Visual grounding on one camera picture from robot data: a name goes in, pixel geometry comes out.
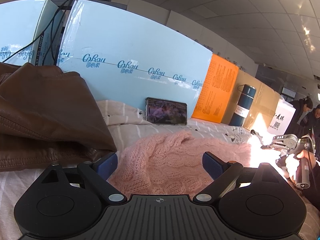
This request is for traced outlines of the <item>person's right hand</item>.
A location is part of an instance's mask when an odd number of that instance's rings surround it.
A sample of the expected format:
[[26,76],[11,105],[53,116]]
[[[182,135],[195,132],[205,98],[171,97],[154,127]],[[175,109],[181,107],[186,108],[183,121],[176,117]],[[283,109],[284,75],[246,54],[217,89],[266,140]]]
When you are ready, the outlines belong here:
[[310,161],[311,163],[311,169],[313,169],[316,166],[316,157],[313,153],[308,152],[307,150],[302,150],[302,152],[300,152],[300,154],[298,154],[295,158],[294,154],[291,154],[287,157],[287,159],[285,160],[286,163],[286,168],[287,171],[289,173],[289,178],[295,182],[295,178],[296,178],[296,172],[297,172],[297,168],[299,166],[299,160],[300,159],[308,159],[308,161]]

